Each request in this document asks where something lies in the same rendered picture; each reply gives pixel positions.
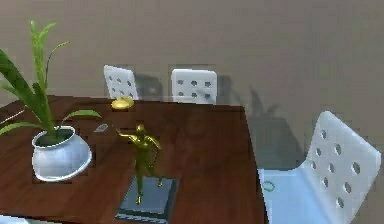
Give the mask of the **green houseplant in white pot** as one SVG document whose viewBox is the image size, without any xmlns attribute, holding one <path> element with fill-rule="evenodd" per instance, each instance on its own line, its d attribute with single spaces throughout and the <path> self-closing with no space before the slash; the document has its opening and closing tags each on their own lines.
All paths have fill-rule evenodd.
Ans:
<svg viewBox="0 0 384 224">
<path fill-rule="evenodd" d="M 33 147 L 32 169 L 35 177 L 43 182 L 62 182 L 84 171 L 92 161 L 92 152 L 74 127 L 64 121 L 55 122 L 48 100 L 48 73 L 52 53 L 44 52 L 53 22 L 39 29 L 35 21 L 30 22 L 32 58 L 37 80 L 28 83 L 9 56 L 0 50 L 0 74 L 6 82 L 4 89 L 22 102 L 37 121 L 19 121 L 0 128 L 0 136 L 21 127 L 38 128 L 40 132 L 31 141 Z"/>
</svg>

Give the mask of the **thin pale pencil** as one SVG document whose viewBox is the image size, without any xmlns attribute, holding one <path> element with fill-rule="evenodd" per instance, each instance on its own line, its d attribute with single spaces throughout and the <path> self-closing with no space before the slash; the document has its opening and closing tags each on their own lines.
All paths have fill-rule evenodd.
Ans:
<svg viewBox="0 0 384 224">
<path fill-rule="evenodd" d="M 9 116 L 7 117 L 6 119 L 0 121 L 0 125 L 1 124 L 4 124 L 12 119 L 14 119 L 15 117 L 19 116 L 20 114 L 24 113 L 25 109 L 21 110 L 21 111 L 18 111 L 17 113 L 13 114 L 12 116 Z"/>
</svg>

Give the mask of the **dark brown wooden table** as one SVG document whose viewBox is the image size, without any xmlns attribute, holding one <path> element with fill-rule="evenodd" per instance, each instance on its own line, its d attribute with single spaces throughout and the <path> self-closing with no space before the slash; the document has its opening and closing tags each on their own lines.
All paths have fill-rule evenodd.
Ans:
<svg viewBox="0 0 384 224">
<path fill-rule="evenodd" d="M 105 98 L 53 96 L 56 119 L 78 109 L 70 125 L 89 144 L 92 163 L 64 183 L 38 181 L 33 128 L 0 136 L 0 214 L 65 224 L 140 224 L 115 218 L 134 176 L 134 151 L 116 130 L 143 124 L 159 140 L 157 171 L 179 181 L 170 224 L 267 224 L 245 112 L 240 106 L 138 101 L 115 111 Z M 108 124 L 104 132 L 94 132 Z"/>
</svg>

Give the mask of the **white chair with holes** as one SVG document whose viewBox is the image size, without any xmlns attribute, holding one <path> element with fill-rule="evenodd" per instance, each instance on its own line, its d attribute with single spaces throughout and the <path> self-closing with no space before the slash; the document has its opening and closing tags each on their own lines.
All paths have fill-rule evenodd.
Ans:
<svg viewBox="0 0 384 224">
<path fill-rule="evenodd" d="M 119 97 L 130 97 L 133 100 L 139 99 L 135 76 L 131 70 L 105 65 L 104 77 L 109 96 L 112 99 Z"/>
<path fill-rule="evenodd" d="M 217 81 L 214 71 L 174 69 L 171 73 L 172 99 L 178 103 L 215 104 Z"/>
<path fill-rule="evenodd" d="M 377 149 L 324 111 L 301 165 L 258 171 L 267 220 L 269 224 L 351 224 L 380 166 Z"/>
</svg>

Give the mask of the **gold figure statue on base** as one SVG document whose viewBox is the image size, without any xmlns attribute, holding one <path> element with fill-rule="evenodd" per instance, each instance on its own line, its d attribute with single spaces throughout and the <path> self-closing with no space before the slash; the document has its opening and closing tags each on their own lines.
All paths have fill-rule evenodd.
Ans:
<svg viewBox="0 0 384 224">
<path fill-rule="evenodd" d="M 157 173 L 156 163 L 162 147 L 146 133 L 142 124 L 134 134 L 116 130 L 120 137 L 133 144 L 135 176 L 122 200 L 116 219 L 142 224 L 170 224 L 179 181 Z"/>
</svg>

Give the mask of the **yellow apple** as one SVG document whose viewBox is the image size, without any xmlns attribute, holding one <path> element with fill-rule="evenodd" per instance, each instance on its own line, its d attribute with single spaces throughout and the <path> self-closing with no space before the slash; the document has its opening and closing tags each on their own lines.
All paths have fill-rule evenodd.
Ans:
<svg viewBox="0 0 384 224">
<path fill-rule="evenodd" d="M 111 107 L 115 110 L 126 110 L 134 105 L 134 100 L 130 97 L 120 97 L 112 101 Z"/>
</svg>

